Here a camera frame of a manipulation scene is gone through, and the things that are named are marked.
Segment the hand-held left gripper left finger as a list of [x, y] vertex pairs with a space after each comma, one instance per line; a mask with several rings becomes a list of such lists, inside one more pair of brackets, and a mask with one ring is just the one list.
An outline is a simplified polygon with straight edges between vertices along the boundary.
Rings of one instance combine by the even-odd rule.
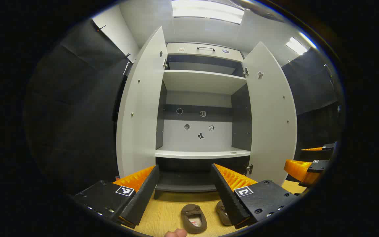
[[159, 166], [150, 166], [115, 182], [98, 181], [74, 195], [73, 200], [110, 222], [135, 228], [140, 224], [159, 177]]

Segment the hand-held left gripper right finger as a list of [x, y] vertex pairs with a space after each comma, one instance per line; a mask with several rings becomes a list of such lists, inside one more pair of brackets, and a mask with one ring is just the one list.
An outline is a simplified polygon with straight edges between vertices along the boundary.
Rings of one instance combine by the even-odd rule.
[[236, 229], [264, 225], [300, 199], [271, 180], [254, 181], [218, 164], [211, 165], [210, 174]]

